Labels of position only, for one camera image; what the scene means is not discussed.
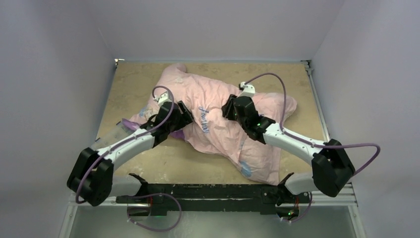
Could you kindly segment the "pink pillow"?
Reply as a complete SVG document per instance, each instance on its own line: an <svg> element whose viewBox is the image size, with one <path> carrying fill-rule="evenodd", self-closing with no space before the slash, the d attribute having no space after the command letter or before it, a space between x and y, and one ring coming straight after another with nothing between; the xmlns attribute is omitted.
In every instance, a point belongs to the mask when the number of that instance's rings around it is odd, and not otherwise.
<svg viewBox="0 0 420 238"><path fill-rule="evenodd" d="M281 149L250 139L237 122L222 117L221 107L228 97L240 93L237 86L187 73L182 63L166 67L157 85L155 96L170 89L193 114L193 123L181 132L194 149L226 157L247 179L279 183Z"/></svg>

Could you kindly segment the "purple printed pillowcase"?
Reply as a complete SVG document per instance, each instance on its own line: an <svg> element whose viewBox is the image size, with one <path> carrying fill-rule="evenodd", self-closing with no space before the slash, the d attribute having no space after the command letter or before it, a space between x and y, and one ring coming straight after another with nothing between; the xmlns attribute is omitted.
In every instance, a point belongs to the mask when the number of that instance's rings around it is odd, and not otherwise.
<svg viewBox="0 0 420 238"><path fill-rule="evenodd" d="M121 122L125 127L129 128L130 130L133 130L133 131L136 131L137 129L140 128L139 123L134 122L134 121L130 121L128 119L122 119ZM183 133L183 130L181 130L181 129L177 130L177 131L174 131L174 132L171 132L170 136L173 137L173 138L176 138L176 139L185 140L185 135Z"/></svg>

